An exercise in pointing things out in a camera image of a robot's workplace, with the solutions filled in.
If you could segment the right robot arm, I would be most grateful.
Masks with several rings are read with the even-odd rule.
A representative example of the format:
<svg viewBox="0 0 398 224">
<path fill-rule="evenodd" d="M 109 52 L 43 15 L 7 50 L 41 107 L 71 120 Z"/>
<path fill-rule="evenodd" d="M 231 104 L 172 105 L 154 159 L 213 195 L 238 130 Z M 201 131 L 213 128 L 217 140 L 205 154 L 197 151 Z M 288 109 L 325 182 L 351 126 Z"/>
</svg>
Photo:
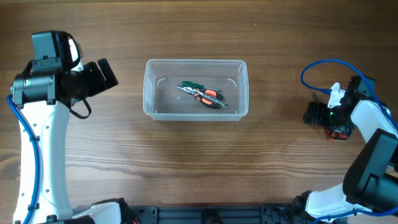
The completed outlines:
<svg viewBox="0 0 398 224">
<path fill-rule="evenodd" d="M 306 124 L 328 131 L 330 139 L 347 140 L 354 129 L 365 146 L 347 170 L 342 183 L 294 198 L 287 217 L 291 223 L 343 223 L 347 217 L 397 215 L 397 130 L 371 96 L 372 78 L 351 77 L 345 90 L 331 87 L 328 103 L 312 101 L 303 116 Z"/>
</svg>

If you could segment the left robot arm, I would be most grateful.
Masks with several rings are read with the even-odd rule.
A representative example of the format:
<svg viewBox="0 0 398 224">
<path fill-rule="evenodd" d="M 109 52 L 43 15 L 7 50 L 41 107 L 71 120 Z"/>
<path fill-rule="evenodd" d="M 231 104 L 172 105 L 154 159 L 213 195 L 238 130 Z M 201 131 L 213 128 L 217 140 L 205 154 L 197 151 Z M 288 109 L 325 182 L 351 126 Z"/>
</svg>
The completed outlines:
<svg viewBox="0 0 398 224">
<path fill-rule="evenodd" d="M 65 141 L 76 103 L 118 84 L 104 58 L 82 63 L 65 31 L 32 34 L 34 59 L 18 74 L 7 103 L 21 130 L 21 178 L 14 223 L 139 223 L 123 198 L 95 202 L 75 214 L 66 185 Z"/>
</svg>

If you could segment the orange black needle-nose pliers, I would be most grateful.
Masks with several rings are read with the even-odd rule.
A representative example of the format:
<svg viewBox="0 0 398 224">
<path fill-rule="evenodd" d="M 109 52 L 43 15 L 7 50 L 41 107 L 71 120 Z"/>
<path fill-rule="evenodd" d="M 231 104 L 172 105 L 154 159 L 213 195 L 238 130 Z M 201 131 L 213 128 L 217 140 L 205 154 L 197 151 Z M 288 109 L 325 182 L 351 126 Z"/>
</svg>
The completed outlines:
<svg viewBox="0 0 398 224">
<path fill-rule="evenodd" d="M 224 97 L 217 91 L 207 89 L 202 90 L 190 86 L 177 86 L 177 88 L 193 95 L 197 101 L 209 108 L 218 109 L 220 107 L 228 107 L 228 104 L 223 102 Z"/>
</svg>

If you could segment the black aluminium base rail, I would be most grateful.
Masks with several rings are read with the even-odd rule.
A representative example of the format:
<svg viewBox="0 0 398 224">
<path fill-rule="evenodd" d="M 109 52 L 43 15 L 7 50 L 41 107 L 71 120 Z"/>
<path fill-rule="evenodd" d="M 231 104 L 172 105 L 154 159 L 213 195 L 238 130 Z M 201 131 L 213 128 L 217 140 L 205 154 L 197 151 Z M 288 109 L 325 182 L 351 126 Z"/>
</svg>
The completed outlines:
<svg viewBox="0 0 398 224">
<path fill-rule="evenodd" d="M 312 222 L 299 215 L 289 214 L 287 203 L 265 204 L 261 206 L 221 206 L 221 207 L 156 207 L 131 206 L 142 224 L 201 224 L 206 218 L 219 218 L 222 223 L 244 224 L 289 224 Z"/>
</svg>

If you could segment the silver socket wrench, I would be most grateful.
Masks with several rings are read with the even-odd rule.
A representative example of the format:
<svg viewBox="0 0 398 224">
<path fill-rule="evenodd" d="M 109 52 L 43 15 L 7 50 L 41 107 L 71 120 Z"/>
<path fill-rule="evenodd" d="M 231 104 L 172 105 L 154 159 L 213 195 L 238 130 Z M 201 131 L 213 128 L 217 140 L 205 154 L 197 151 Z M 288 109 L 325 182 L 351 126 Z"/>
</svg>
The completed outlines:
<svg viewBox="0 0 398 224">
<path fill-rule="evenodd" d="M 205 90 L 205 89 L 195 89 L 194 97 L 200 101 L 202 104 L 209 108 L 218 109 L 228 108 L 228 104 L 223 102 L 224 97 L 217 91 Z"/>
</svg>

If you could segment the red handled snips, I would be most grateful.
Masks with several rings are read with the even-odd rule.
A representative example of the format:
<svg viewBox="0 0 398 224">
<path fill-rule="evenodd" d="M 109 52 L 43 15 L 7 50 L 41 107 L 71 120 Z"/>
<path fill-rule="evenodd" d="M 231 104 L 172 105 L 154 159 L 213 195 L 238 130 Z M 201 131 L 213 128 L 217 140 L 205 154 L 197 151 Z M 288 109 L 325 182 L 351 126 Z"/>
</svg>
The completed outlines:
<svg viewBox="0 0 398 224">
<path fill-rule="evenodd" d="M 318 104 L 316 117 L 313 123 L 325 128 L 330 141 L 347 140 L 351 134 L 350 131 L 342 125 L 335 124 L 331 121 L 331 118 L 334 117 L 335 114 L 328 108 L 325 99 L 316 93 L 313 94 L 313 99 Z"/>
</svg>

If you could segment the green handled screwdriver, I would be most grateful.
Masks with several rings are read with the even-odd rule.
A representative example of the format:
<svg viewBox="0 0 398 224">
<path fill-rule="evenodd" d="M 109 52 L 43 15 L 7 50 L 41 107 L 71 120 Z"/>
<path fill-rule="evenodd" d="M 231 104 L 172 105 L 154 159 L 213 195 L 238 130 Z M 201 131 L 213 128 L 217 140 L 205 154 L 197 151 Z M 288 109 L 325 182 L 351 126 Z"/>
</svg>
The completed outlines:
<svg viewBox="0 0 398 224">
<path fill-rule="evenodd" d="M 208 87 L 205 87 L 205 86 L 203 86 L 203 85 L 200 85 L 200 84 L 197 84 L 197 83 L 193 83 L 193 82 L 190 82 L 190 81 L 183 81 L 183 82 L 182 82 L 182 85 L 185 86 L 185 87 L 189 86 L 189 87 L 192 87 L 192 88 L 199 88 L 199 89 L 205 89 L 205 90 L 219 91 L 219 90 L 217 90 L 217 89 L 208 88 Z"/>
</svg>

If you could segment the clear plastic container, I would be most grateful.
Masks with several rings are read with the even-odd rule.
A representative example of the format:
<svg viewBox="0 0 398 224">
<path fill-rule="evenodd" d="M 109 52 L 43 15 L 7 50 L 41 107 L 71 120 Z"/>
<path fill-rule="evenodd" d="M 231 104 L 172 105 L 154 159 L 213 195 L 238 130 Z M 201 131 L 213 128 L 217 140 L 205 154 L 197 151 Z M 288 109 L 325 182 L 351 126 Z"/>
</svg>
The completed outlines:
<svg viewBox="0 0 398 224">
<path fill-rule="evenodd" d="M 192 82 L 217 90 L 220 107 L 182 90 Z M 239 121 L 249 111 L 248 68 L 242 60 L 151 59 L 146 64 L 143 111 L 157 121 Z"/>
</svg>

